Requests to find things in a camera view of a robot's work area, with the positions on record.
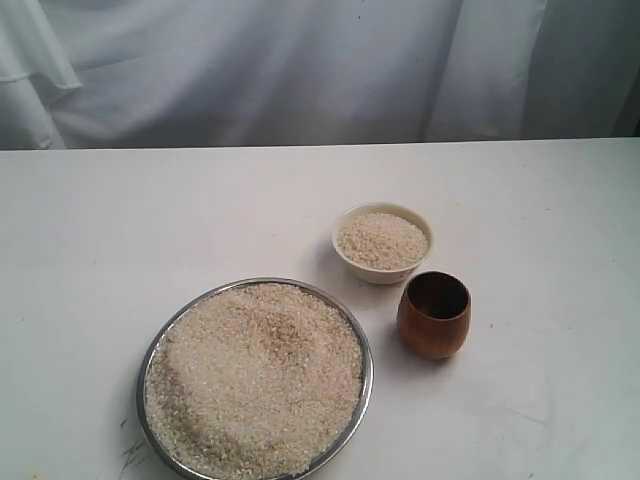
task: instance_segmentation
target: scattered rice grain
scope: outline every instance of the scattered rice grain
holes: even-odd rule
[[[338,232],[338,247],[352,262],[376,270],[409,267],[427,253],[427,238],[418,227],[389,213],[364,213]]]
[[[168,332],[147,380],[151,428],[187,467],[223,479],[305,471],[347,426],[362,351],[338,310],[292,285],[209,297]]]

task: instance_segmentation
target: brown wooden cup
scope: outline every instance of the brown wooden cup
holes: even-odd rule
[[[416,353],[447,358],[462,347],[471,321],[471,295],[460,280],[442,272],[413,277],[402,293],[396,326]]]

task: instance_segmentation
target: stainless steel plate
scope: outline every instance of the stainless steel plate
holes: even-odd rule
[[[331,295],[323,292],[322,290],[312,286],[307,285],[306,283],[298,282],[296,280],[288,280],[284,278],[252,278],[248,280],[241,280],[239,282],[229,283],[228,285],[224,285],[222,287],[214,288],[209,292],[200,295],[195,300],[191,301],[187,305],[185,305],[178,313],[176,313],[171,320],[169,320],[164,327],[158,332],[156,338],[154,338],[153,342],[149,346],[147,353],[142,361],[142,367],[140,368],[140,373],[138,374],[138,382],[136,387],[136,407],[138,409],[138,417],[140,418],[140,423],[142,424],[142,429],[149,440],[149,443],[158,454],[158,456],[174,471],[183,476],[184,478],[190,480],[226,480],[226,479],[216,479],[213,477],[209,477],[206,475],[202,475],[196,471],[191,470],[187,466],[180,463],[177,459],[171,456],[171,454],[165,449],[165,447],[160,443],[155,433],[151,429],[148,419],[147,419],[147,411],[146,411],[146,384],[147,384],[147,375],[149,374],[149,367],[151,366],[151,361],[153,360],[153,356],[155,355],[156,349],[164,336],[169,332],[169,330],[176,324],[178,320],[194,305],[196,305],[201,300],[211,297],[213,295],[217,295],[219,293],[225,292],[227,290],[231,290],[234,288],[242,288],[247,285],[255,285],[258,283],[283,283],[288,285],[295,285],[300,288],[303,292],[311,294],[321,300],[323,300],[327,305],[330,305],[340,311],[344,318],[346,318],[356,336],[358,337],[358,341],[360,343],[360,347],[362,348],[362,389],[360,391],[360,401],[356,407],[356,410],[353,413],[353,417],[351,421],[346,426],[344,431],[335,439],[333,444],[325,450],[318,457],[314,458],[309,465],[309,468],[297,475],[280,475],[278,477],[272,477],[268,480],[294,480],[306,477],[312,472],[316,471],[320,467],[322,467],[325,463],[331,460],[341,449],[344,447],[349,439],[353,436],[354,432],[360,425],[362,418],[367,410],[369,405],[369,398],[371,396],[371,387],[373,385],[373,358],[371,356],[371,349],[369,348],[369,342],[367,341],[367,337],[362,330],[362,327],[355,319],[353,314],[347,310],[347,308],[342,305],[338,300],[333,298]]]

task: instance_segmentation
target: bowl rim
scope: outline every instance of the bowl rim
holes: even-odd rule
[[[293,475],[287,473],[276,477],[269,477],[263,480],[297,480],[315,472],[320,467],[329,462],[335,455],[337,455],[338,452],[340,452],[340,450],[342,450],[342,448],[349,442],[357,428],[360,426],[360,423],[362,422],[362,419],[364,418],[364,415],[367,411],[373,387],[373,356],[371,354],[371,347],[360,323],[356,320],[355,316],[349,311],[349,309],[347,309],[347,307],[345,307],[339,300],[337,300],[335,297],[328,294],[324,290],[321,290],[313,285],[297,280],[279,277],[248,278],[245,280],[238,280],[235,282],[227,283],[220,287],[216,287],[191,300],[184,307],[178,310],[167,323],[164,324],[164,326],[156,334],[153,341],[149,345],[144,359],[142,360],[142,365],[140,367],[136,380],[136,411],[138,414],[138,419],[142,426],[142,431],[147,441],[150,443],[152,449],[160,457],[160,459],[174,472],[176,472],[183,478],[189,480],[228,480],[209,477],[187,467],[179,460],[174,458],[156,437],[153,429],[151,428],[151,425],[149,424],[146,410],[146,384],[151,363],[157,352],[160,342],[164,339],[167,333],[171,330],[171,328],[173,328],[174,325],[177,324],[177,322],[187,311],[193,308],[200,301],[214,295],[218,295],[222,292],[261,283],[279,283],[296,286],[304,293],[311,294],[316,298],[324,301],[327,305],[337,309],[345,318],[345,320],[347,320],[347,322],[351,325],[351,328],[356,334],[358,343],[362,350],[362,386],[360,389],[360,399],[358,400],[356,409],[354,410],[351,420],[349,421],[345,429],[336,437],[333,443],[324,452],[311,460],[309,467],[305,471]]]
[[[410,222],[413,225],[415,225],[416,227],[418,227],[420,229],[420,231],[427,237],[427,251],[422,256],[422,258],[420,258],[420,260],[418,260],[415,263],[412,263],[409,266],[402,267],[402,268],[397,268],[395,270],[380,270],[378,268],[371,268],[371,267],[367,267],[366,265],[361,265],[359,263],[355,263],[353,260],[348,259],[345,256],[344,253],[342,253],[342,249],[338,245],[338,230],[339,230],[338,226],[340,225],[341,221],[347,215],[354,214],[358,210],[363,210],[365,208],[372,208],[372,207],[373,208],[376,208],[376,207],[392,207],[392,208],[397,208],[399,210],[404,210],[405,212],[409,212],[412,215],[415,215],[417,218],[419,218],[424,223],[424,225],[426,227],[426,230],[427,230],[426,232],[425,232],[425,229],[423,229],[420,225],[415,225],[415,223]],[[354,205],[353,207],[345,210],[344,212],[342,212],[338,216],[338,218],[335,220],[335,222],[333,222],[333,228],[331,229],[331,243],[333,244],[333,249],[340,256],[340,258],[342,258],[342,260],[344,260],[346,263],[348,263],[349,265],[351,265],[351,266],[353,266],[355,268],[360,268],[362,270],[365,270],[365,271],[371,272],[371,273],[399,274],[399,273],[404,273],[404,272],[407,272],[407,271],[410,271],[410,270],[415,270],[416,268],[418,268],[427,259],[427,257],[431,254],[431,251],[433,250],[434,239],[433,239],[433,230],[431,229],[431,225],[429,224],[429,222],[427,222],[427,220],[422,215],[417,213],[415,210],[407,208],[407,207],[405,207],[403,205],[400,205],[398,203],[391,203],[391,202],[365,202],[365,203],[359,203],[358,205]]]

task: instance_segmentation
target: table surface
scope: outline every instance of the table surface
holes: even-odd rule
[[[0,475],[177,477],[134,379],[202,292],[281,276],[337,296],[372,347],[365,419],[315,479],[640,478],[640,139],[0,153]],[[330,230],[365,201],[431,223],[421,267],[473,297],[435,365],[402,285],[352,277]]]

